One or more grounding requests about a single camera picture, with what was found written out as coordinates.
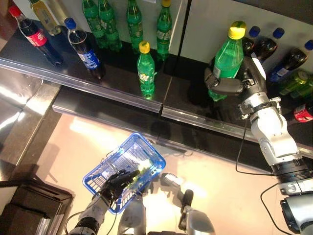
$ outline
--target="blue label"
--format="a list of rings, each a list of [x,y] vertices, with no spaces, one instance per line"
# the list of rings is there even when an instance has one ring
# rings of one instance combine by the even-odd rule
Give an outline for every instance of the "blue label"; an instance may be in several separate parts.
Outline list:
[[[288,69],[284,68],[282,64],[279,64],[273,69],[272,73],[270,74],[269,81],[279,82],[280,80],[282,80],[282,77],[287,76],[289,73],[290,71]]]
[[[100,65],[100,61],[92,49],[85,54],[78,54],[78,55],[81,58],[81,60],[84,62],[87,69],[95,70]]]

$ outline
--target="plastic bottle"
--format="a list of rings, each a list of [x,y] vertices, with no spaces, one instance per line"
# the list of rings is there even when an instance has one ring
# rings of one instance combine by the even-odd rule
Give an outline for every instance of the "plastic bottle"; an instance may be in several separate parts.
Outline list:
[[[136,0],[128,0],[127,23],[135,54],[139,53],[139,43],[143,40],[142,16]]]
[[[308,73],[303,70],[293,72],[288,78],[286,78],[286,80],[284,80],[279,85],[279,94],[287,95],[290,92],[293,92],[297,88],[306,84],[309,77],[310,76],[308,75]]]
[[[98,7],[93,0],[83,0],[83,12],[98,46],[108,48],[108,41],[100,22]]]
[[[75,49],[86,68],[94,78],[101,79],[104,75],[104,67],[93,51],[90,42],[87,38],[87,33],[82,29],[76,28],[76,23],[73,18],[66,18],[64,21],[68,28],[68,41]]]
[[[246,23],[234,22],[228,31],[228,38],[215,56],[213,74],[217,78],[235,78],[244,58],[242,38],[245,35]],[[227,96],[209,91],[210,97],[216,102]]]
[[[312,102],[303,104],[284,116],[287,121],[287,125],[312,121],[313,120]]]
[[[309,51],[313,50],[313,40],[305,43],[304,48],[294,48],[283,58],[283,60],[272,70],[269,76],[270,82],[279,82],[292,70],[300,67],[308,59]]]
[[[171,0],[162,0],[161,13],[157,20],[157,53],[164,61],[168,57],[172,34],[172,16],[170,12]]]
[[[290,96],[294,99],[307,98],[313,95],[313,78],[312,76],[308,79],[307,83],[301,87],[298,87]]]
[[[274,54],[277,49],[277,40],[284,35],[285,31],[282,28],[277,28],[273,32],[272,38],[265,38],[254,47],[254,52],[261,63]]]
[[[42,0],[29,0],[31,9],[51,36],[61,33],[61,28],[55,22],[53,16]]]
[[[137,70],[142,94],[150,98],[155,92],[155,62],[150,55],[150,45],[146,41],[139,43],[140,56]]]
[[[69,17],[70,14],[64,6],[62,0],[48,0],[46,1],[46,4],[50,8],[55,18],[58,20],[59,25],[64,25],[64,20]]]
[[[249,56],[253,53],[255,38],[259,35],[260,31],[258,26],[253,26],[249,31],[249,35],[243,37],[244,55]]]
[[[101,24],[107,36],[109,48],[112,51],[119,52],[122,48],[122,43],[118,36],[113,8],[108,0],[98,0],[98,6]]]
[[[39,29],[31,19],[26,18],[17,6],[11,6],[9,12],[17,20],[22,34],[52,65],[62,64],[61,55],[51,46],[42,29]]]

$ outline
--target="green soda bottle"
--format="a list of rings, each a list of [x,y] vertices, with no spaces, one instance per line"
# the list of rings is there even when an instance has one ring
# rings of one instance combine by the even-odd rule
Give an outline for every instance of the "green soda bottle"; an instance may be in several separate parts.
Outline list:
[[[93,0],[83,0],[83,12],[100,48],[108,48],[107,38],[99,19],[99,12]]]
[[[139,53],[139,43],[143,40],[142,16],[136,0],[128,0],[127,23],[133,52]]]
[[[228,31],[227,41],[215,56],[213,74],[217,78],[235,78],[244,58],[242,38],[245,35],[246,23],[235,21]],[[227,96],[209,91],[210,97],[216,102]]]
[[[313,76],[311,75],[307,83],[301,87],[298,87],[294,92],[290,94],[294,99],[297,98],[310,98],[313,96]]]
[[[118,36],[113,8],[108,0],[98,0],[98,6],[101,24],[107,36],[109,48],[112,51],[119,52],[122,48],[122,43]]]
[[[137,70],[141,92],[146,98],[151,98],[155,92],[155,62],[149,53],[149,43],[146,41],[140,42],[139,51]]]
[[[307,80],[310,78],[309,74],[304,70],[297,70],[293,72],[290,76],[283,80],[279,84],[279,94],[287,95],[290,92],[295,91],[297,88],[302,87],[306,84]]]
[[[172,33],[171,0],[162,0],[162,9],[157,20],[157,53],[164,61],[168,57]]]

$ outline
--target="floor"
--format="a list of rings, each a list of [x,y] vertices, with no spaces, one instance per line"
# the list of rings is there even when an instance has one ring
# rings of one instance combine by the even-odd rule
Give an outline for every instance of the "floor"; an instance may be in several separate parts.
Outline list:
[[[92,194],[83,186],[83,177],[98,165],[103,157],[119,146],[131,133],[112,126],[79,117],[62,115],[39,161],[37,175],[49,184],[75,194],[70,214],[82,211]],[[192,207],[205,212],[217,235],[280,235],[264,209],[261,192],[276,183],[273,177],[237,173],[235,164],[196,151],[181,151],[155,146],[166,159],[165,172],[184,180],[182,191],[192,189]],[[241,170],[255,172],[241,167]],[[154,185],[155,190],[144,197],[149,231],[176,231],[180,208],[173,204],[173,194]],[[264,196],[265,202],[280,228],[288,231],[279,201],[283,199],[274,188]],[[117,221],[111,234],[117,234]],[[106,235],[114,220],[107,212],[99,235]],[[77,217],[68,223],[74,228]]]

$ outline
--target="blue bottle cap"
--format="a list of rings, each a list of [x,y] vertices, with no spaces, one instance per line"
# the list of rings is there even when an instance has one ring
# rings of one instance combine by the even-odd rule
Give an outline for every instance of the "blue bottle cap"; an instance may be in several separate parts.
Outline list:
[[[307,43],[304,44],[307,50],[313,50],[313,40],[308,40]]]
[[[74,21],[73,18],[71,17],[68,17],[64,20],[64,23],[65,23],[65,26],[69,29],[69,30],[72,30],[72,29],[75,29],[76,28],[76,23]]]
[[[256,38],[259,35],[260,31],[261,30],[258,26],[253,26],[249,31],[249,35],[252,38]]]
[[[274,38],[281,38],[284,35],[285,31],[283,28],[277,28],[275,29],[275,31],[273,32],[273,37]]]

